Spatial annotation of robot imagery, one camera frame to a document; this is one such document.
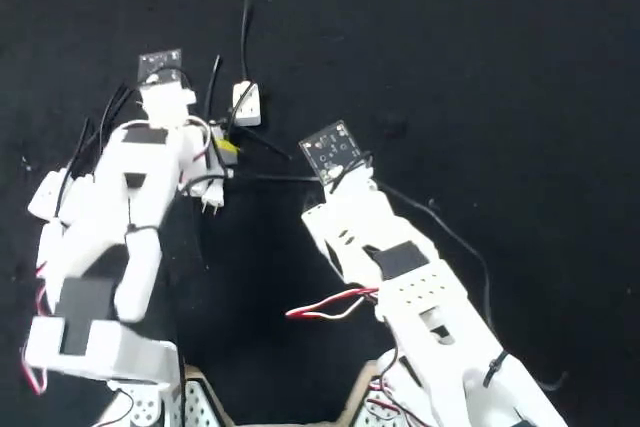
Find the black cable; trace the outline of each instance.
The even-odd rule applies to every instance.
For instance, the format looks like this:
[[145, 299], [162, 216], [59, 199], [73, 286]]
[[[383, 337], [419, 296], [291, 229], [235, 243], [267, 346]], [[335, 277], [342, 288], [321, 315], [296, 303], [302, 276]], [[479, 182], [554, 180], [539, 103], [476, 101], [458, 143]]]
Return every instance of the black cable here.
[[254, 85], [256, 85], [256, 84], [254, 84], [253, 82], [250, 82], [249, 85], [247, 86], [247, 88], [244, 89], [244, 92], [242, 92], [242, 95], [240, 96], [240, 98], [236, 102], [236, 105], [233, 106], [233, 109], [231, 110], [231, 115], [229, 116], [229, 121], [227, 122], [227, 139], [231, 138], [231, 129], [233, 129], [233, 127], [234, 127], [233, 124], [236, 121], [236, 116], [238, 115], [238, 110], [240, 110], [240, 107], [244, 103], [245, 99], [249, 95], [249, 92], [251, 92], [251, 89], [253, 88]]
[[342, 180], [345, 178], [345, 176], [352, 170], [355, 170], [355, 168], [358, 166], [360, 162], [362, 162], [363, 160], [366, 160], [368, 162], [368, 165], [370, 165], [372, 159], [373, 159], [373, 155], [368, 150], [365, 150], [364, 152], [361, 152], [360, 155], [358, 155], [357, 157], [354, 157], [345, 166], [345, 168], [342, 169], [342, 172], [340, 172], [340, 174], [338, 174], [338, 176], [333, 180], [333, 185], [331, 186], [331, 190], [329, 192], [333, 194], [338, 188], [338, 185], [340, 185], [340, 182], [342, 182]]
[[101, 424], [96, 424], [93, 427], [106, 427], [107, 425], [113, 425], [113, 424], [117, 424], [118, 422], [124, 420], [124, 418], [129, 415], [131, 413], [131, 411], [133, 410], [133, 406], [135, 405], [135, 401], [133, 400], [133, 397], [131, 397], [129, 394], [127, 394], [124, 390], [122, 389], [118, 389], [118, 392], [126, 395], [127, 397], [129, 397], [129, 400], [131, 401], [131, 406], [129, 406], [129, 410], [127, 410], [124, 415], [122, 415], [121, 417], [115, 419], [115, 420], [110, 420], [108, 422], [102, 422]]
[[219, 55], [216, 56], [216, 60], [213, 63], [213, 67], [211, 68], [211, 75], [209, 76], [209, 84], [207, 84], [207, 95], [204, 99], [204, 109], [203, 109], [203, 119], [209, 120], [212, 115], [212, 98], [213, 98], [213, 88], [216, 84], [216, 78], [218, 77], [218, 71], [220, 70], [220, 62], [222, 57]]
[[155, 82], [151, 84], [147, 84], [147, 80], [149, 80], [149, 77], [151, 77], [152, 75], [157, 75], [160, 72], [167, 72], [167, 71], [178, 72], [182, 77], [182, 79], [184, 80], [184, 83], [187, 84], [187, 88], [191, 89], [191, 85], [192, 85], [191, 79], [189, 78], [189, 75], [187, 74], [187, 72], [182, 67], [177, 67], [174, 65], [163, 65], [151, 71], [149, 75], [147, 75], [144, 79], [142, 79], [136, 84], [136, 88], [139, 89], [140, 87], [144, 87], [146, 85], [154, 85]]
[[87, 130], [89, 129], [89, 119], [84, 119], [84, 125], [82, 126], [82, 132], [80, 133], [80, 138], [78, 138], [78, 143], [76, 144], [76, 148], [73, 151], [73, 155], [71, 159], [67, 163], [67, 171], [64, 173], [64, 177], [62, 178], [62, 184], [60, 185], [60, 192], [58, 192], [58, 200], [56, 201], [56, 210], [53, 212], [53, 217], [57, 218], [60, 213], [60, 207], [62, 206], [62, 198], [64, 197], [64, 190], [67, 182], [69, 181], [69, 177], [71, 177], [71, 171], [73, 170], [74, 165], [78, 161], [78, 156], [80, 155], [80, 149], [84, 144], [84, 139], [87, 135]]
[[250, 0], [244, 0], [242, 8], [242, 28], [240, 30], [240, 65], [242, 67], [242, 80], [249, 80], [249, 68], [247, 67], [247, 35], [251, 24], [253, 7]]
[[241, 125], [236, 125], [236, 128], [240, 129], [243, 133], [247, 134], [249, 137], [254, 139], [256, 142], [263, 144], [265, 147], [273, 150], [275, 153], [281, 155], [286, 160], [291, 160], [293, 157], [285, 152], [283, 149], [278, 147], [276, 144], [271, 142], [269, 139], [261, 136], [257, 132], [254, 132], [252, 129], [248, 129], [247, 127], [243, 127]]
[[96, 160], [96, 164], [98, 163], [98, 160], [102, 155], [102, 139], [104, 135], [105, 122], [107, 121], [107, 115], [109, 115], [109, 112], [111, 111], [111, 107], [113, 107], [113, 105], [122, 98], [122, 96], [125, 94], [126, 91], [127, 91], [127, 88], [124, 86], [124, 84], [120, 84], [116, 89], [116, 91], [111, 96], [111, 98], [109, 99], [109, 102], [107, 102], [107, 105], [105, 106], [104, 111], [102, 112], [102, 117], [100, 118], [100, 126], [98, 127], [98, 155], [97, 155], [98, 159]]
[[396, 407], [398, 407], [402, 412], [404, 412], [406, 415], [410, 415], [411, 417], [413, 417], [415, 420], [418, 421], [419, 424], [421, 424], [424, 427], [429, 427], [429, 424], [427, 424], [426, 422], [422, 421], [420, 419], [420, 417], [418, 417], [416, 414], [414, 414], [413, 412], [411, 412], [409, 409], [407, 409], [406, 407], [404, 407], [402, 404], [400, 404], [400, 402], [398, 402], [396, 399], [393, 398], [393, 395], [391, 395], [391, 392], [388, 391], [385, 388], [384, 385], [384, 376], [387, 374], [387, 372], [389, 372], [391, 370], [391, 368], [396, 364], [396, 362], [398, 361], [398, 357], [400, 356], [400, 347], [398, 346], [398, 342], [395, 340], [394, 337], [394, 348], [393, 348], [393, 359], [391, 359], [391, 362], [389, 363], [389, 365], [387, 365], [382, 372], [380, 372], [380, 389], [382, 389], [382, 392], [384, 393], [384, 395], [386, 395], [389, 400], [393, 403], [393, 405], [395, 405]]
[[379, 181], [378, 179], [375, 179], [375, 182], [378, 184], [378, 186], [382, 190], [384, 190], [388, 194], [391, 194], [392, 196], [396, 197], [398, 200], [401, 200], [406, 204], [410, 205], [411, 207], [418, 209], [422, 212], [425, 212], [426, 214], [431, 216], [431, 218], [436, 221], [436, 223], [442, 228], [442, 230], [444, 230], [447, 234], [449, 234], [449, 236], [451, 236], [454, 240], [456, 240], [462, 247], [464, 247], [467, 250], [467, 252], [469, 252], [478, 260], [478, 262], [482, 266], [482, 270], [484, 274], [484, 294], [482, 299], [484, 318], [487, 325], [489, 326], [489, 329], [495, 335], [496, 331], [493, 324], [493, 316], [491, 315], [491, 279], [489, 278], [489, 267], [487, 265], [487, 261], [484, 259], [482, 254], [480, 254], [480, 252], [474, 249], [466, 240], [464, 240], [462, 237], [456, 234], [453, 231], [453, 229], [451, 229], [451, 227], [449, 227], [440, 217], [438, 217], [438, 214], [436, 214], [429, 207], [421, 204], [416, 200], [413, 200], [411, 197], [404, 195], [402, 192], [397, 191], [393, 187], [388, 186], [387, 184]]

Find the red wire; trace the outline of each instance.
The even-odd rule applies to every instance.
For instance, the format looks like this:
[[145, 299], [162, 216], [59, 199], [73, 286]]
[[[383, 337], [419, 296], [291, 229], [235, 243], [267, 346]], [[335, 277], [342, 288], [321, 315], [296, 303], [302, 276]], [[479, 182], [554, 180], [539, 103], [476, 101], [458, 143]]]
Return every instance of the red wire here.
[[393, 410], [394, 412], [400, 413], [400, 409], [397, 408], [395, 405], [387, 404], [386, 402], [383, 402], [381, 400], [378, 400], [378, 399], [367, 399], [367, 402], [372, 403], [372, 404], [376, 404], [376, 405], [378, 405], [380, 407], [384, 407], [385, 409]]

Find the white plastic part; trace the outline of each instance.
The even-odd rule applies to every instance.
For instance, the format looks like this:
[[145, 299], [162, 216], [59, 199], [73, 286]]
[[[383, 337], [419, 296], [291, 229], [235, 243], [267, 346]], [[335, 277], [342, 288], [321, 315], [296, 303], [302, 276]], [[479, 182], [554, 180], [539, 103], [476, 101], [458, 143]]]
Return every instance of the white plastic part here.
[[183, 89], [180, 81], [140, 88], [142, 108], [149, 116], [152, 128], [175, 128], [184, 125], [188, 106], [195, 103], [192, 90]]
[[25, 359], [31, 367], [89, 379], [130, 379], [158, 384], [160, 390], [180, 383], [178, 354], [171, 342], [140, 337], [113, 320], [91, 323], [85, 355], [60, 353], [65, 320], [34, 317]]
[[[251, 82], [245, 80], [233, 86], [233, 105], [235, 106], [244, 91], [251, 85]], [[245, 96], [242, 104], [238, 107], [236, 113], [235, 125], [243, 127], [255, 127], [262, 122], [262, 116], [260, 114], [260, 90], [258, 84], [254, 83], [247, 95]]]
[[64, 226], [58, 219], [53, 219], [42, 226], [36, 268], [42, 267], [45, 262], [54, 256], [56, 249], [60, 247], [63, 234]]
[[202, 195], [202, 210], [207, 206], [213, 207], [214, 215], [220, 207], [224, 207], [224, 190], [222, 188], [222, 179], [214, 179], [206, 192]]
[[[31, 202], [27, 206], [27, 210], [42, 220], [51, 220], [56, 210], [56, 203], [58, 201], [58, 195], [60, 194], [60, 188], [62, 187], [62, 181], [67, 172], [67, 169], [60, 169], [58, 171], [49, 172], [40, 183], [38, 190], [34, 194]], [[69, 193], [69, 189], [73, 185], [73, 179], [69, 177], [67, 184], [65, 185], [65, 192], [63, 194], [63, 201], [66, 195]]]
[[[514, 409], [533, 425], [566, 427], [531, 375], [511, 355], [489, 387], [483, 387], [489, 365], [502, 346], [433, 242], [393, 213], [386, 195], [364, 175], [364, 168], [347, 174], [335, 192], [328, 186], [326, 202], [306, 211], [302, 219], [332, 265], [332, 257], [337, 257], [345, 282], [379, 288], [376, 316], [389, 325], [422, 385], [416, 391], [410, 378], [398, 381], [397, 401], [406, 402], [417, 415], [421, 412], [420, 418], [427, 423], [432, 418], [439, 427], [510, 427], [513, 423], [507, 422], [513, 419]], [[386, 250], [407, 241], [429, 263], [383, 282], [378, 264], [364, 247]], [[439, 326], [449, 335], [431, 332]]]
[[73, 224], [87, 208], [93, 190], [92, 174], [76, 178], [64, 194], [60, 207], [60, 220], [66, 225]]

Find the electronic component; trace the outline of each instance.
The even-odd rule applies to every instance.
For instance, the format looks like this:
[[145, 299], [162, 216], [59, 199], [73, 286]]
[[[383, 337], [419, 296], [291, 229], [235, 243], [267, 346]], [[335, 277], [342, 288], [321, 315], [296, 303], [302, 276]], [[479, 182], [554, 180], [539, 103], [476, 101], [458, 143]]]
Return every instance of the electronic component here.
[[333, 182], [361, 152], [342, 120], [300, 142], [322, 185]]

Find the cable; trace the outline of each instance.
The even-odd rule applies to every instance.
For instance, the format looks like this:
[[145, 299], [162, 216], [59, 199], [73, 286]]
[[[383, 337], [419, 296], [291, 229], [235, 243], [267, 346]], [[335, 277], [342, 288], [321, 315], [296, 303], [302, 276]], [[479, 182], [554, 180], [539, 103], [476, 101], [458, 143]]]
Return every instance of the cable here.
[[397, 191], [393, 187], [388, 186], [387, 184], [379, 181], [378, 179], [375, 179], [375, 182], [386, 193], [391, 194], [392, 196], [396, 197], [398, 200], [403, 201], [409, 206], [428, 214], [433, 220], [436, 221], [436, 223], [442, 228], [442, 230], [444, 230], [447, 234], [449, 234], [450, 237], [456, 240], [462, 247], [464, 247], [467, 250], [467, 252], [469, 252], [478, 260], [478, 262], [482, 266], [482, 271], [484, 275], [484, 293], [483, 293], [483, 299], [482, 299], [484, 318], [485, 318], [485, 322], [489, 326], [489, 329], [495, 335], [496, 334], [495, 326], [493, 323], [493, 316], [491, 314], [491, 279], [489, 277], [489, 267], [487, 265], [486, 260], [482, 256], [482, 254], [480, 254], [480, 252], [474, 249], [466, 240], [464, 240], [462, 237], [456, 234], [453, 231], [453, 229], [451, 229], [451, 227], [449, 227], [440, 217], [438, 217], [438, 214], [436, 214], [432, 209], [430, 209], [424, 204], [421, 204], [416, 200], [413, 200], [411, 197], [404, 195], [402, 192]]
[[256, 142], [259, 142], [259, 143], [263, 144], [268, 149], [271, 149], [276, 154], [282, 156], [284, 159], [289, 160], [289, 161], [292, 160], [291, 155], [289, 155], [283, 149], [281, 149], [276, 144], [271, 142], [269, 139], [261, 136], [257, 132], [254, 132], [252, 129], [248, 129], [247, 127], [244, 127], [242, 125], [236, 125], [236, 128], [240, 129], [243, 133], [247, 134], [249, 137], [254, 139]]
[[351, 172], [352, 170], [355, 170], [356, 167], [358, 166], [358, 164], [360, 162], [362, 162], [363, 160], [367, 160], [368, 161], [368, 165], [371, 165], [371, 161], [373, 160], [373, 155], [371, 154], [371, 152], [366, 150], [364, 152], [361, 152], [360, 155], [358, 155], [357, 157], [353, 158], [345, 166], [345, 168], [342, 169], [342, 172], [340, 172], [340, 174], [338, 174], [338, 176], [333, 180], [333, 185], [331, 186], [331, 190], [329, 190], [329, 192], [331, 194], [333, 194], [336, 191], [336, 189], [338, 188], [338, 185], [340, 185], [340, 182], [342, 182], [344, 180], [345, 176], [349, 172]]
[[212, 113], [212, 99], [213, 99], [213, 88], [216, 84], [216, 79], [218, 78], [218, 71], [220, 70], [220, 63], [222, 61], [222, 57], [220, 55], [216, 56], [216, 60], [213, 63], [213, 67], [211, 68], [211, 75], [209, 76], [209, 83], [207, 84], [207, 95], [204, 98], [204, 108], [203, 108], [203, 119], [211, 119]]
[[60, 185], [60, 192], [58, 192], [58, 200], [56, 201], [56, 210], [53, 212], [53, 217], [58, 218], [58, 214], [60, 214], [60, 207], [62, 206], [62, 198], [64, 197], [65, 187], [67, 182], [69, 181], [69, 177], [71, 177], [71, 171], [73, 170], [73, 166], [78, 161], [78, 156], [80, 154], [80, 149], [82, 148], [82, 144], [84, 144], [84, 138], [87, 135], [87, 130], [89, 128], [89, 119], [84, 119], [84, 125], [82, 126], [82, 132], [80, 133], [80, 138], [78, 139], [78, 143], [76, 144], [76, 148], [71, 156], [71, 160], [67, 164], [67, 170], [64, 173], [64, 177], [62, 178], [62, 184]]
[[355, 302], [353, 305], [351, 305], [351, 307], [349, 307], [345, 312], [343, 312], [342, 314], [338, 314], [337, 316], [330, 316], [322, 312], [315, 312], [314, 309], [317, 309], [327, 304], [331, 304], [336, 300], [348, 299], [355, 296], [362, 296], [362, 295], [370, 294], [377, 291], [378, 291], [377, 288], [348, 289], [343, 292], [330, 295], [326, 299], [316, 302], [315, 304], [305, 305], [302, 307], [296, 307], [295, 309], [291, 309], [287, 311], [284, 315], [285, 317], [289, 317], [289, 318], [305, 317], [306, 316], [305, 314], [313, 314], [312, 317], [319, 316], [319, 317], [330, 319], [330, 320], [344, 318], [347, 315], [349, 315], [351, 312], [353, 312], [353, 310], [355, 310], [362, 303], [361, 301], [364, 300], [362, 297], [360, 297], [358, 301]]
[[100, 160], [100, 156], [102, 155], [102, 138], [104, 135], [104, 125], [107, 120], [107, 115], [109, 115], [109, 111], [111, 110], [111, 107], [116, 103], [116, 99], [120, 100], [124, 95], [125, 91], [126, 91], [126, 87], [124, 86], [124, 84], [120, 84], [116, 89], [116, 91], [111, 96], [111, 98], [109, 99], [109, 102], [107, 102], [107, 105], [104, 108], [104, 112], [102, 112], [102, 118], [100, 119], [100, 126], [98, 127], [99, 140], [98, 140], [98, 155], [97, 155], [98, 158], [96, 160], [96, 165], [98, 164], [98, 161]]
[[122, 389], [118, 389], [118, 392], [120, 392], [120, 393], [126, 395], [127, 397], [129, 397], [129, 400], [131, 401], [131, 405], [129, 406], [129, 409], [123, 415], [118, 417], [117, 419], [109, 420], [107, 422], [98, 422], [96, 424], [93, 424], [91, 427], [106, 427], [107, 425], [117, 424], [118, 422], [124, 420], [125, 417], [131, 413], [131, 411], [133, 410], [133, 406], [135, 405], [135, 401], [133, 400], [133, 397], [131, 397], [129, 394], [127, 394]]
[[233, 106], [233, 109], [231, 110], [231, 115], [229, 116], [229, 121], [227, 122], [227, 139], [231, 138], [231, 129], [233, 129], [233, 127], [234, 127], [233, 124], [236, 121], [236, 116], [238, 115], [238, 110], [240, 109], [240, 107], [244, 103], [245, 99], [247, 98], [247, 95], [249, 95], [249, 92], [251, 92], [251, 89], [253, 87], [255, 87], [255, 86], [256, 86], [256, 84], [254, 84], [253, 82], [250, 82], [249, 85], [247, 85], [247, 88], [244, 89], [244, 92], [242, 92], [242, 95], [240, 96], [240, 98], [236, 102], [236, 105]]
[[391, 359], [391, 362], [389, 363], [388, 366], [386, 366], [384, 368], [384, 370], [382, 372], [380, 372], [380, 388], [382, 389], [382, 393], [384, 395], [386, 395], [389, 400], [391, 402], [393, 402], [393, 405], [395, 405], [396, 407], [398, 407], [402, 412], [404, 412], [406, 415], [411, 416], [416, 422], [418, 422], [421, 426], [423, 427], [429, 427], [429, 424], [427, 424], [426, 422], [423, 422], [422, 420], [420, 420], [420, 418], [414, 414], [413, 412], [411, 412], [409, 409], [407, 409], [406, 407], [404, 407], [402, 404], [400, 404], [397, 400], [395, 400], [393, 398], [393, 395], [391, 395], [391, 392], [389, 392], [387, 390], [387, 388], [385, 387], [385, 382], [384, 382], [384, 376], [387, 375], [387, 373], [391, 370], [391, 368], [395, 365], [395, 363], [398, 361], [398, 357], [400, 355], [400, 348], [398, 347], [398, 342], [395, 341], [395, 345], [394, 345], [394, 349], [393, 349], [393, 359]]
[[253, 8], [250, 0], [244, 0], [242, 8], [242, 29], [240, 30], [240, 66], [242, 67], [242, 80], [249, 80], [247, 67], [247, 34], [251, 23]]
[[204, 128], [205, 135], [207, 136], [204, 146], [202, 147], [202, 151], [193, 157], [193, 162], [195, 162], [204, 154], [206, 154], [207, 150], [209, 150], [209, 146], [211, 145], [211, 142], [213, 142], [213, 134], [211, 133], [211, 127], [209, 127], [209, 124], [207, 124], [200, 117], [197, 117], [195, 115], [189, 115], [187, 116], [187, 120], [191, 122], [195, 122], [196, 124], [200, 124], [200, 126]]

